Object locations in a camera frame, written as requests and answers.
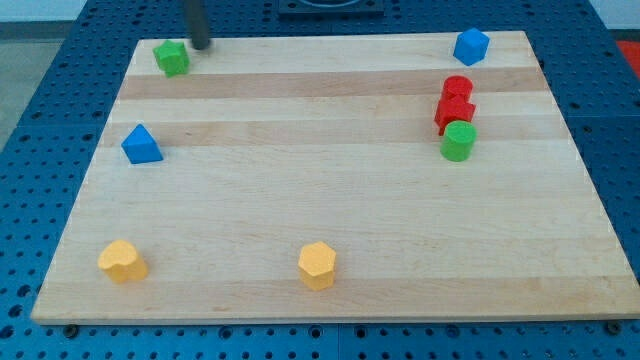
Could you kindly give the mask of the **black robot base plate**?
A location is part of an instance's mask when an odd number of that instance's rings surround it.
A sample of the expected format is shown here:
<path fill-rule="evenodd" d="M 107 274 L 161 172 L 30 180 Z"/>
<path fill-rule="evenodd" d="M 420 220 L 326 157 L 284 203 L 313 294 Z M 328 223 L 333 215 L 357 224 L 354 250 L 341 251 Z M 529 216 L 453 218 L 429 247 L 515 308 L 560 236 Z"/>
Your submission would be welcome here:
<path fill-rule="evenodd" d="M 385 12 L 384 0 L 278 0 L 279 18 L 299 18 L 304 16 L 382 16 Z"/>

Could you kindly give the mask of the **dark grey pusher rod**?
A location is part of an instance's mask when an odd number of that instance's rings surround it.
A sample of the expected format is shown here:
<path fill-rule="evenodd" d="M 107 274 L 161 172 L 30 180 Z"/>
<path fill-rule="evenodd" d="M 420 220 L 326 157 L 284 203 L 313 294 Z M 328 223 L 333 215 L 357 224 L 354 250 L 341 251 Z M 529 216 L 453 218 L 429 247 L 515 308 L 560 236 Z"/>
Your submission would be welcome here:
<path fill-rule="evenodd" d="M 183 10 L 192 47 L 207 50 L 210 47 L 210 30 L 204 1 L 184 0 Z"/>

